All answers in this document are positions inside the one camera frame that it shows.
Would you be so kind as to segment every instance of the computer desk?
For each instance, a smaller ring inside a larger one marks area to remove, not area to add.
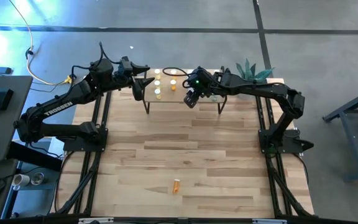
[[[12,142],[13,121],[20,118],[31,83],[30,76],[0,76],[0,88],[10,88],[14,92],[7,109],[0,111],[0,178],[15,174],[17,161],[60,170],[61,160]],[[7,186],[0,195],[0,217],[11,182],[12,178],[6,179]]]

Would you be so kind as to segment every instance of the green plant leaves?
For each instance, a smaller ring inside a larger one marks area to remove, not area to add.
[[[237,66],[237,70],[240,73],[240,77],[244,80],[251,81],[251,82],[254,80],[257,80],[257,81],[265,80],[267,77],[269,77],[270,74],[272,74],[273,69],[274,69],[274,68],[271,68],[271,69],[263,70],[255,75],[256,64],[253,64],[250,67],[248,58],[246,59],[245,71],[242,69],[242,67],[239,63],[236,63],[236,66]]]
[[[255,69],[256,69],[256,64],[253,64],[253,66],[251,66],[251,73],[252,73],[252,79],[255,79]]]
[[[246,73],[243,71],[241,65],[239,63],[236,63],[236,66],[237,66],[237,70],[239,71],[240,73],[240,77],[242,79],[246,79]]]
[[[264,71],[259,72],[256,76],[255,79],[256,80],[265,80],[267,77],[269,77],[269,75],[273,72],[274,68],[271,69],[267,69]]]
[[[252,72],[251,69],[249,68],[249,61],[248,58],[246,59],[246,78],[245,80],[251,80],[252,79]]]

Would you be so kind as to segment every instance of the white cup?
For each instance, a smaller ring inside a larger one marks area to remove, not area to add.
[[[13,177],[12,185],[13,186],[26,186],[30,182],[30,177],[28,175],[16,174]]]

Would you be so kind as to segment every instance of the black metal frame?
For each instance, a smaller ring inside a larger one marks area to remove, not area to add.
[[[358,113],[358,97],[354,98],[353,100],[349,101],[345,105],[342,105],[338,109],[334,110],[333,112],[329,113],[327,116],[323,117],[323,120],[326,123],[330,123],[335,118],[340,118],[342,121],[343,128],[345,130],[345,134],[347,140],[349,141],[349,145],[351,147],[351,151],[353,152],[354,158],[356,159],[357,166],[358,166],[358,147],[357,147],[357,138],[356,134],[352,130],[349,125],[349,119],[347,118],[347,114],[349,113]],[[358,171],[356,174],[345,174],[343,176],[345,182],[351,182],[354,180],[358,180]]]
[[[17,159],[22,162],[28,162],[55,171],[60,171],[62,166],[62,161],[60,159],[35,151],[16,142],[11,142],[6,158]]]
[[[108,129],[106,128],[106,123],[107,123],[107,118],[108,118],[108,114],[109,114],[111,95],[112,95],[111,91],[108,92],[106,95],[106,100],[104,102],[104,108],[103,108],[102,122],[100,125],[100,129],[106,130],[106,132],[108,132]],[[94,124],[96,124],[96,122],[98,120],[100,102],[101,102],[101,96],[99,96],[95,101],[95,106],[94,106],[93,115],[92,115],[92,122]],[[99,151],[99,152],[95,152],[95,153],[96,154],[94,157],[94,160],[95,160],[94,162],[96,163],[96,167],[95,167],[95,170],[93,171],[93,172],[95,172],[95,174],[92,176],[92,178],[90,180],[88,198],[86,201],[86,207],[83,212],[83,214],[86,214],[86,215],[90,215],[91,211],[92,211],[94,191],[96,188],[96,181],[98,178],[98,169],[99,169],[99,163],[100,163],[100,158],[101,158],[102,152]],[[82,166],[82,170],[81,170],[81,175],[80,175],[80,183],[81,183],[81,181],[83,181],[85,179],[86,175],[88,174],[88,166],[90,163],[90,156],[91,156],[91,152],[85,153],[83,166]],[[83,192],[80,192],[80,195],[78,196],[78,199],[75,202],[73,213],[76,213],[76,214],[80,213],[82,196],[83,196]]]
[[[147,71],[144,72],[144,78],[147,78]],[[150,113],[150,102],[146,102],[144,100],[144,93],[145,92],[146,92],[146,89],[144,89],[143,92],[142,92],[142,101],[143,101],[143,105],[144,105],[144,109],[146,110],[146,113],[149,114]],[[222,106],[221,106],[221,103],[217,103],[218,104],[218,114],[222,113],[223,108],[226,105],[226,102],[227,102],[227,96],[224,96],[224,101],[222,103]]]

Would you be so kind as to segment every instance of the cup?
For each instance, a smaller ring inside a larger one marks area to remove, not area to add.
[[[31,177],[31,184],[34,186],[40,185],[42,183],[45,183],[47,180],[44,176],[43,173],[38,172],[35,173],[32,177]]]
[[[26,186],[30,182],[30,177],[28,175],[16,174],[13,177],[12,185],[13,186]]]

